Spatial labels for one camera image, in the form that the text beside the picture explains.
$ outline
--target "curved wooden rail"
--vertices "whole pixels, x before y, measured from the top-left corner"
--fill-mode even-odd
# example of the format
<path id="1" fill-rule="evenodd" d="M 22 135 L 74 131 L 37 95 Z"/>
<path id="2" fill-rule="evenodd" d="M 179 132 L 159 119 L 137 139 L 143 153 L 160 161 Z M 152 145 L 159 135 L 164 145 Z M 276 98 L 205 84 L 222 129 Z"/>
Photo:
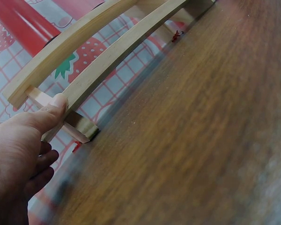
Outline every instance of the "curved wooden rail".
<path id="1" fill-rule="evenodd" d="M 95 59 L 63 92 L 69 101 L 65 117 L 75 110 L 95 88 L 142 41 L 178 12 L 188 0 L 168 0 L 133 26 Z M 48 132 L 44 140 L 50 141 L 59 127 Z"/>
<path id="2" fill-rule="evenodd" d="M 38 87 L 79 46 L 113 19 L 131 8 L 137 0 L 108 0 L 62 32 L 37 54 L 3 91 L 16 108 L 26 101 L 26 89 Z"/>

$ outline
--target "wooden table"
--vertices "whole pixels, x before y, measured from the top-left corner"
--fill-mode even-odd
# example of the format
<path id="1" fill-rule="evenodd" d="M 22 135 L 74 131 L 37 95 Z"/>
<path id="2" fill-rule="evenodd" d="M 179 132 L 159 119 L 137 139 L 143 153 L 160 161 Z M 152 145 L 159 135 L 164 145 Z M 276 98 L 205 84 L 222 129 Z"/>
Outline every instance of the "wooden table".
<path id="1" fill-rule="evenodd" d="M 52 224 L 281 224 L 281 0 L 219 0 L 156 60 Z"/>

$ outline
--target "red object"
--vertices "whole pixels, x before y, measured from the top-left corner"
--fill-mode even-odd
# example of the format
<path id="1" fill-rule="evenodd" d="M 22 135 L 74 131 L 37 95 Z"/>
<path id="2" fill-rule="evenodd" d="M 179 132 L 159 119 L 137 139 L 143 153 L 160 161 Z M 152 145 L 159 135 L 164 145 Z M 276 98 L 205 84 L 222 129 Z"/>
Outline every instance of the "red object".
<path id="1" fill-rule="evenodd" d="M 60 34 L 24 0 L 0 0 L 0 23 L 32 57 Z"/>
<path id="2" fill-rule="evenodd" d="M 176 31 L 176 34 L 174 35 L 174 37 L 172 39 L 172 42 L 175 42 L 178 39 L 179 36 L 181 36 L 180 33 L 178 31 Z"/>
<path id="3" fill-rule="evenodd" d="M 76 147 L 74 148 L 74 150 L 72 151 L 73 153 L 75 153 L 81 146 L 82 146 L 82 143 L 81 142 L 75 142 L 77 145 Z"/>
<path id="4" fill-rule="evenodd" d="M 92 11 L 98 5 L 104 3 L 104 0 L 53 0 L 59 7 L 66 11 L 75 20 Z"/>

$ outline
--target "wooden rack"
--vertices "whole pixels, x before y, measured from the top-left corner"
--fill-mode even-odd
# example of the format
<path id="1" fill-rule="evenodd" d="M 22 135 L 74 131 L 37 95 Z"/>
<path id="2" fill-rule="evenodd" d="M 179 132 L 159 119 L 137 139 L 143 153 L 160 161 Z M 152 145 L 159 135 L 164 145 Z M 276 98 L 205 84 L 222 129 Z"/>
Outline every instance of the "wooden rack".
<path id="1" fill-rule="evenodd" d="M 173 31 L 164 25 L 172 19 L 190 24 L 212 6 L 215 0 L 109 0 L 61 33 L 36 55 L 5 88 L 3 95 L 16 108 L 30 98 L 39 107 L 47 105 L 51 97 L 37 87 L 78 47 L 122 13 L 141 20 L 109 46 L 64 90 L 68 108 L 64 123 L 44 135 L 50 141 L 63 127 L 73 138 L 86 143 L 98 132 L 98 127 L 75 110 L 89 94 L 142 41 L 157 30 L 165 41 Z M 192 9 L 190 14 L 183 9 Z"/>

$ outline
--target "finger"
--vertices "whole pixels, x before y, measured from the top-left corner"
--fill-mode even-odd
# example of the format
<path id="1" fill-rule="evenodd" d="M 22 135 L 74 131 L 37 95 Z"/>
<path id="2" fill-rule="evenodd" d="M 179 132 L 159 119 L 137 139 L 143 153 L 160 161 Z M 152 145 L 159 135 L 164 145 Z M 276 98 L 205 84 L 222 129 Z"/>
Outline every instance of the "finger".
<path id="1" fill-rule="evenodd" d="M 24 194 L 27 201 L 29 201 L 37 192 L 42 190 L 52 179 L 54 175 L 53 168 L 49 167 L 38 176 L 30 179 L 24 189 Z"/>
<path id="2" fill-rule="evenodd" d="M 40 135 L 43 135 L 60 123 L 66 107 L 67 98 L 63 94 L 58 94 L 50 104 L 41 108 L 38 112 L 18 114 L 10 122 L 33 127 L 40 132 Z"/>
<path id="3" fill-rule="evenodd" d="M 33 177 L 47 169 L 58 159 L 59 153 L 56 150 L 49 151 L 48 153 L 41 155 L 37 159 L 36 168 L 33 172 Z"/>
<path id="4" fill-rule="evenodd" d="M 52 150 L 52 146 L 47 142 L 41 142 L 40 155 L 46 154 Z"/>

